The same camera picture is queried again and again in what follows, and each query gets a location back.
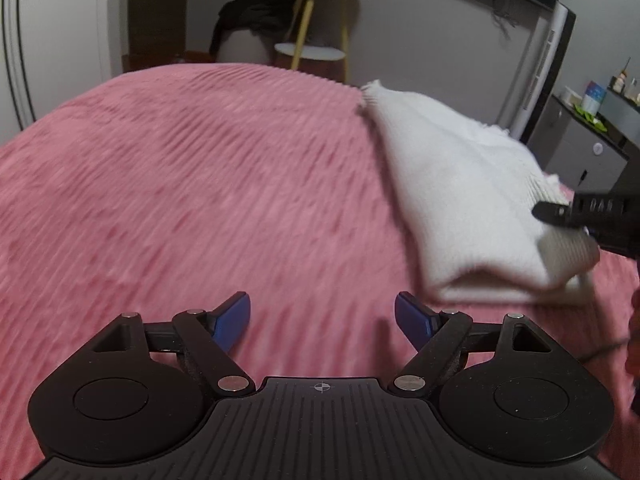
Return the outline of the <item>white knit sweater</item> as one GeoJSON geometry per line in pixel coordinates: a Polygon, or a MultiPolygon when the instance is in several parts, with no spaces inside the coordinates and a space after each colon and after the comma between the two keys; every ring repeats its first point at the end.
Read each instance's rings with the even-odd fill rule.
{"type": "Polygon", "coordinates": [[[593,300],[598,245],[583,229],[534,217],[536,203],[566,206],[570,199],[524,144],[420,93],[377,80],[361,91],[428,298],[564,306],[593,300]]]}

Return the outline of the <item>grey small cabinet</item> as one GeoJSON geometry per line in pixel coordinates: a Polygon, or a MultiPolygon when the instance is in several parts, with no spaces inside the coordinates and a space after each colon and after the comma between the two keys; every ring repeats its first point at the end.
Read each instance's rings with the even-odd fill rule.
{"type": "Polygon", "coordinates": [[[576,192],[608,192],[628,156],[556,96],[548,99],[527,147],[546,174],[576,192]]]}

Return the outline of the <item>grey vanity desk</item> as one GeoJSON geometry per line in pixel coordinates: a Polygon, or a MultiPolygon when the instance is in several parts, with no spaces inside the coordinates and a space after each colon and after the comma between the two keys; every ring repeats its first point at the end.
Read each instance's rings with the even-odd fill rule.
{"type": "Polygon", "coordinates": [[[605,93],[599,114],[608,127],[620,136],[620,148],[628,156],[628,162],[614,184],[614,192],[639,192],[639,107],[631,104],[613,90],[605,93]]]}

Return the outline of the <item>blue white tissue pack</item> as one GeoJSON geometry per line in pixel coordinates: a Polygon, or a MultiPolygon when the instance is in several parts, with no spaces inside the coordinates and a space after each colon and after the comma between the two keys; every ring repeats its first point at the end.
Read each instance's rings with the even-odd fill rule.
{"type": "Polygon", "coordinates": [[[605,93],[606,89],[604,87],[595,81],[590,81],[582,97],[582,110],[591,116],[596,116],[604,100],[605,93]]]}

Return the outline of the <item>pink ribbed bed blanket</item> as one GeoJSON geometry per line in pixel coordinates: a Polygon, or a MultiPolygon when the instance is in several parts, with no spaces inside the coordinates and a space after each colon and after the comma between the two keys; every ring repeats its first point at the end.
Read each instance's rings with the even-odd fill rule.
{"type": "Polygon", "coordinates": [[[3,478],[638,477],[636,260],[596,242],[583,306],[428,298],[361,89],[166,66],[2,148],[3,478]],[[174,353],[235,292],[233,348],[174,353]],[[413,348],[400,292],[463,344],[413,348]]]}

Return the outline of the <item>white tower fan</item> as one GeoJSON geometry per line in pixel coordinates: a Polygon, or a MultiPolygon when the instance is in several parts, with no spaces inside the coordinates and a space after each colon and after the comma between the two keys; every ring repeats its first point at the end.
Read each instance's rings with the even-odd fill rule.
{"type": "Polygon", "coordinates": [[[576,14],[557,1],[552,11],[542,10],[516,69],[498,124],[513,139],[526,144],[558,80],[576,14]]]}

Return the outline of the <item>yellow legged side table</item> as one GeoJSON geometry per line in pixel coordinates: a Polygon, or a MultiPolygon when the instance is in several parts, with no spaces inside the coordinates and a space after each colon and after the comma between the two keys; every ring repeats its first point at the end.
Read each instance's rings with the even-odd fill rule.
{"type": "Polygon", "coordinates": [[[277,54],[291,59],[290,69],[303,62],[341,66],[341,80],[349,83],[350,0],[295,0],[293,21],[284,39],[276,44],[277,54]]]}

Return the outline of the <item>black garment on chair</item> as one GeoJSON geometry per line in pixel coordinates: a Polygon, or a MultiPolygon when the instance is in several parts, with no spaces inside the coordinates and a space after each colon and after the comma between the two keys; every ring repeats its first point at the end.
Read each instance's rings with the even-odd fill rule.
{"type": "Polygon", "coordinates": [[[218,13],[208,53],[218,58],[218,52],[227,35],[248,29],[267,39],[280,40],[294,20],[296,0],[232,0],[218,13]]]}

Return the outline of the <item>white wardrobe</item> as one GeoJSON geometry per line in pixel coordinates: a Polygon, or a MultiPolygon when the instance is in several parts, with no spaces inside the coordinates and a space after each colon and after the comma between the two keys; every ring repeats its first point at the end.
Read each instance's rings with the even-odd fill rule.
{"type": "Polygon", "coordinates": [[[122,74],[127,0],[1,0],[1,141],[122,74]]]}

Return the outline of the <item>dark wooden door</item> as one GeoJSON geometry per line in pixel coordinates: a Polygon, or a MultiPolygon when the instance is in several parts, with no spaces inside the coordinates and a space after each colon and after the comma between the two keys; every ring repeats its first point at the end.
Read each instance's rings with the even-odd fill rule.
{"type": "Polygon", "coordinates": [[[186,0],[127,0],[125,72],[180,63],[186,50],[186,0]]]}

